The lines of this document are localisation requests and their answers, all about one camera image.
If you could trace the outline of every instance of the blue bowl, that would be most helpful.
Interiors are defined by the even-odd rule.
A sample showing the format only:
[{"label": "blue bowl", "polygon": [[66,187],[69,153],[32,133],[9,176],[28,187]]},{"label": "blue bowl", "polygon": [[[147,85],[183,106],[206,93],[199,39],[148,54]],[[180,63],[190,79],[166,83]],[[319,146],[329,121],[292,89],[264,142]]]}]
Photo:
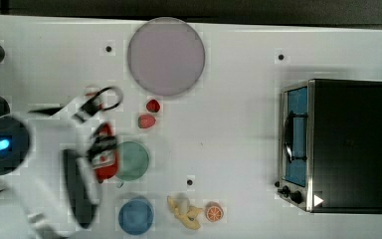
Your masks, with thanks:
[{"label": "blue bowl", "polygon": [[153,224],[153,209],[149,201],[134,198],[119,211],[118,221],[122,230],[130,235],[140,235],[150,229]]}]

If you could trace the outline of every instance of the toaster oven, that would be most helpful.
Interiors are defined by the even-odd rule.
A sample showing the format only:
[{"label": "toaster oven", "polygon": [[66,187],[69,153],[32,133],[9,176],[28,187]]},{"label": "toaster oven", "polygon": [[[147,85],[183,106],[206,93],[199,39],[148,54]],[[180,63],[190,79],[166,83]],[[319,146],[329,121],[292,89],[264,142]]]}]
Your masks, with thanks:
[{"label": "toaster oven", "polygon": [[280,197],[313,213],[382,214],[382,82],[283,90]]}]

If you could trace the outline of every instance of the oven window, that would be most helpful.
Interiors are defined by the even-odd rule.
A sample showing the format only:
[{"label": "oven window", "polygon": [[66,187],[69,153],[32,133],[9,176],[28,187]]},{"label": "oven window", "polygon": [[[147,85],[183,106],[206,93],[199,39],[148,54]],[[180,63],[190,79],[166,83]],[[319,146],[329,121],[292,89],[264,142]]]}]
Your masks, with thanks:
[{"label": "oven window", "polygon": [[293,114],[291,161],[286,160],[285,180],[305,187],[306,178],[306,116],[308,114],[307,88],[287,92],[287,115]]}]

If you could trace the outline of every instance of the oven knob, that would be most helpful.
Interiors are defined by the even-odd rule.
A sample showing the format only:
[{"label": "oven knob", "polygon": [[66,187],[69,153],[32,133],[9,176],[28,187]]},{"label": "oven knob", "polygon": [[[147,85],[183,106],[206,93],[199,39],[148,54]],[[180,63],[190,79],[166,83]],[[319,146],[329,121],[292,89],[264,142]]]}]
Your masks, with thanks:
[{"label": "oven knob", "polygon": [[302,194],[300,194],[299,191],[293,192],[289,196],[290,196],[290,200],[292,200],[296,204],[302,203]]},{"label": "oven knob", "polygon": [[280,193],[284,197],[289,197],[290,190],[287,186],[284,186],[282,189],[278,189],[278,193]]}]

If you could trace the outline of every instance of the gray wall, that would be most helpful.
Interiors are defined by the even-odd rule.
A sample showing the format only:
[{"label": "gray wall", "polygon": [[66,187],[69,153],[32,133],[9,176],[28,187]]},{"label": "gray wall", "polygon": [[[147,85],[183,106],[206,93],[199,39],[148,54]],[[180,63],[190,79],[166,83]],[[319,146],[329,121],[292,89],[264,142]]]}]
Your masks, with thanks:
[{"label": "gray wall", "polygon": [[0,0],[5,13],[245,24],[382,25],[382,0]]}]

